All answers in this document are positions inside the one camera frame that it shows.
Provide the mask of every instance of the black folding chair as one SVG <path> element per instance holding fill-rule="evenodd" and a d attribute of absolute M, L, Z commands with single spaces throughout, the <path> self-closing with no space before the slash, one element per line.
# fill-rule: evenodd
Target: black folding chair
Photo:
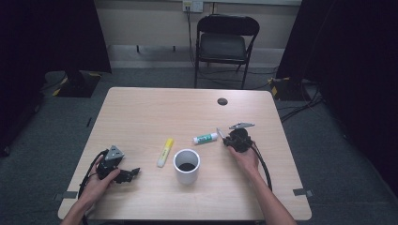
<path fill-rule="evenodd" d="M 194 87 L 197 85 L 199 62 L 208 62 L 238 65 L 237 72 L 246 65 L 240 87 L 243 89 L 259 30 L 258 22 L 247 16 L 211 14 L 202 18 L 197 24 Z M 252 37 L 247 48 L 244 37 Z"/>

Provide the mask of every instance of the yellow highlighter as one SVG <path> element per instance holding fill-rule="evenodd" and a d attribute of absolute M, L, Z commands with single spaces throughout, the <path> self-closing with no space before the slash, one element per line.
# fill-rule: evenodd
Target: yellow highlighter
<path fill-rule="evenodd" d="M 169 155 L 173 143 L 174 143 L 173 139 L 167 139 L 166 144 L 163 147 L 163 151 L 161 151 L 161 156 L 158 159 L 158 167 L 164 166 L 164 163 L 166 162 L 167 156 Z"/>

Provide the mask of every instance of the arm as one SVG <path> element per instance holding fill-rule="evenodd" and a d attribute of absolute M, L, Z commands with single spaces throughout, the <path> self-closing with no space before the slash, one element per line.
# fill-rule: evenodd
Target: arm
<path fill-rule="evenodd" d="M 238 153 L 232 146 L 228 146 L 228 150 L 237 160 L 240 169 L 252 182 L 255 196 L 260 204 L 267 225 L 297 224 L 278 198 L 268 188 L 263 177 L 261 177 L 258 171 L 258 158 L 254 151 L 249 149 L 244 153 Z"/>
<path fill-rule="evenodd" d="M 120 170 L 116 169 L 100 180 L 97 176 L 97 166 L 102 160 L 102 157 L 103 156 L 97 159 L 95 166 L 91 169 L 90 174 L 92 175 L 88 179 L 81 197 L 70 208 L 64 220 L 62 220 L 61 225 L 80 224 L 84 213 L 102 197 L 107 187 L 120 174 Z"/>

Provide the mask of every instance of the gray carpet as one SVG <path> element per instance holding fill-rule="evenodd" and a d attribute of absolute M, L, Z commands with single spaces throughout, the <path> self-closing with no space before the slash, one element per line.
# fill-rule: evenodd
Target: gray carpet
<path fill-rule="evenodd" d="M 246 89 L 261 87 L 273 69 L 251 69 Z M 206 75 L 233 79 L 234 73 Z M 63 72 L 47 74 L 49 84 Z M 200 80 L 198 88 L 239 88 L 239 82 Z M 109 88 L 193 87 L 192 68 L 117 68 L 104 74 L 91 98 L 45 98 L 14 141 L 9 157 L 0 158 L 0 224 L 58 224 L 56 193 L 68 188 L 80 155 Z M 307 87 L 310 95 L 315 86 Z M 302 101 L 276 101 L 277 108 Z M 293 109 L 279 110 L 280 116 Z M 344 138 L 338 119 L 321 103 L 283 123 L 303 186 L 311 189 L 313 217 L 298 224 L 398 224 L 398 204 L 368 160 Z"/>

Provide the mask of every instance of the chair backrest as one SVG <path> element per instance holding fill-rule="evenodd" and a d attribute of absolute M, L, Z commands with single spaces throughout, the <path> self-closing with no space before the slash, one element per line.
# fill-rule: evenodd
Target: chair backrest
<path fill-rule="evenodd" d="M 200 32 L 205 32 L 256 37 L 259 30 L 258 22 L 247 16 L 211 14 L 202 18 L 197 24 L 198 35 Z"/>

